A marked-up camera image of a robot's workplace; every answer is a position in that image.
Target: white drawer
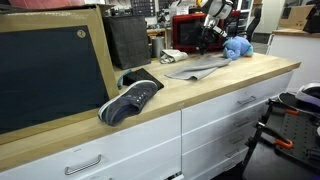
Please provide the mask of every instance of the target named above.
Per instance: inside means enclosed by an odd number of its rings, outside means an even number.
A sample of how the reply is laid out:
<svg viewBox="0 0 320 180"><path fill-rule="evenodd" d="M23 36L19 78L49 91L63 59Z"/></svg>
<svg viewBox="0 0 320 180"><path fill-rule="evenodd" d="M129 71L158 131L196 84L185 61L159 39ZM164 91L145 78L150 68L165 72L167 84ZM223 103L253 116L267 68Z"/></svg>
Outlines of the white drawer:
<svg viewBox="0 0 320 180"><path fill-rule="evenodd" d="M182 109L182 133L208 124L285 91L293 72Z"/></svg>
<svg viewBox="0 0 320 180"><path fill-rule="evenodd" d="M257 104L182 134L182 154L236 131L251 122L258 121L264 113L265 106L265 103Z"/></svg>
<svg viewBox="0 0 320 180"><path fill-rule="evenodd" d="M178 136L181 136L180 111L2 172L0 179L77 179L97 168L112 165ZM88 165L97 161L99 154L101 161L97 165L65 175L66 167L77 169Z"/></svg>
<svg viewBox="0 0 320 180"><path fill-rule="evenodd" d="M164 180L168 177L181 172L181 154L176 158L148 171L132 180Z"/></svg>
<svg viewBox="0 0 320 180"><path fill-rule="evenodd" d="M245 148L240 151L240 153L230 159L226 159L221 163L217 164L213 168L203 172L199 176L195 178L195 180L211 180L213 177L218 176L219 174L228 171L235 167L238 163L244 160L246 154L248 152L248 148Z"/></svg>
<svg viewBox="0 0 320 180"><path fill-rule="evenodd" d="M148 180L165 179L181 171L180 153L181 138L178 137L124 161L97 169L81 180L141 180L143 177L148 177ZM164 169L161 167L163 165L169 166Z"/></svg>
<svg viewBox="0 0 320 180"><path fill-rule="evenodd" d="M254 134L253 123L182 155L182 173L194 179L219 163L237 156L247 148L245 142Z"/></svg>

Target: floor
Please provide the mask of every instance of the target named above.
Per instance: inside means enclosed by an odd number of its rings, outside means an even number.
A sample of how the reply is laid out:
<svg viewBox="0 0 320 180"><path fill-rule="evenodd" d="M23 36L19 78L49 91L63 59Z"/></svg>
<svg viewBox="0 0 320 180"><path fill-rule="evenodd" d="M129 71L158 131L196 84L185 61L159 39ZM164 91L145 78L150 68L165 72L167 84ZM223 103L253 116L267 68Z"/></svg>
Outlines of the floor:
<svg viewBox="0 0 320 180"><path fill-rule="evenodd" d="M256 43L256 42L251 42L253 46L253 51L256 53L261 53L261 54L266 54L268 50L268 45L264 43Z"/></svg>
<svg viewBox="0 0 320 180"><path fill-rule="evenodd" d="M267 44L269 41L270 34L267 33L254 33L252 37L252 42L258 42Z"/></svg>
<svg viewBox="0 0 320 180"><path fill-rule="evenodd" d="M239 163L234 168L220 174L219 176L217 176L211 180L245 180L245 179L242 179L242 172L241 172L240 166L241 166L241 164Z"/></svg>

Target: blue stuffed toy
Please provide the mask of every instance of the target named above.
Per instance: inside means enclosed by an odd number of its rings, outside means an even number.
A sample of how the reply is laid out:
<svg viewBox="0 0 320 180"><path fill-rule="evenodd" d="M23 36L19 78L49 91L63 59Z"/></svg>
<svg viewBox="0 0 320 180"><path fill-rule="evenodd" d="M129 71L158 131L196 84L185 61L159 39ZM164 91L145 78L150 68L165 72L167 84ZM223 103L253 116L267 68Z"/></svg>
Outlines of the blue stuffed toy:
<svg viewBox="0 0 320 180"><path fill-rule="evenodd" d="M223 46L223 56L225 58L237 60L240 56L253 56L253 47L246 38L239 36L229 38L223 43Z"/></svg>

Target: sneaker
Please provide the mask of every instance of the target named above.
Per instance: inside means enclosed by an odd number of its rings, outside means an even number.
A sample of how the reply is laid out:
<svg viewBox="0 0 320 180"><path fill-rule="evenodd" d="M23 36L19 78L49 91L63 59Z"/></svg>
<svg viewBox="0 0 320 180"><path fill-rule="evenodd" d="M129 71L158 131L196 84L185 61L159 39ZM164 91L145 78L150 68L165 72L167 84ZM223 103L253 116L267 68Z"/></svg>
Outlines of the sneaker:
<svg viewBox="0 0 320 180"><path fill-rule="evenodd" d="M139 114L157 91L158 87L155 82L137 81L131 84L125 92L104 104L99 109L98 117L110 126L117 126L125 118Z"/></svg>

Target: red machine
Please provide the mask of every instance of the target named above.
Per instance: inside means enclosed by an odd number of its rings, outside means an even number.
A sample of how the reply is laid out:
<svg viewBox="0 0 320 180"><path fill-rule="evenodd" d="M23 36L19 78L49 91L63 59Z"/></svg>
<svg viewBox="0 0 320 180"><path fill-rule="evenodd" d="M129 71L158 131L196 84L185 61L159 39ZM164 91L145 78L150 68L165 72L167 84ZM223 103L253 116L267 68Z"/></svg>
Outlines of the red machine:
<svg viewBox="0 0 320 180"><path fill-rule="evenodd" d="M228 19L231 21L239 20L240 12L232 11ZM197 43L202 35L203 23L206 19L206 14L187 14L187 15L178 15L173 16L172 18L172 39L173 39L173 49L178 49L187 53L197 52ZM218 27L225 30L226 26L230 24L226 20L220 20ZM209 41L207 51L219 51L223 48L223 43L225 38L218 33L212 33Z"/></svg>

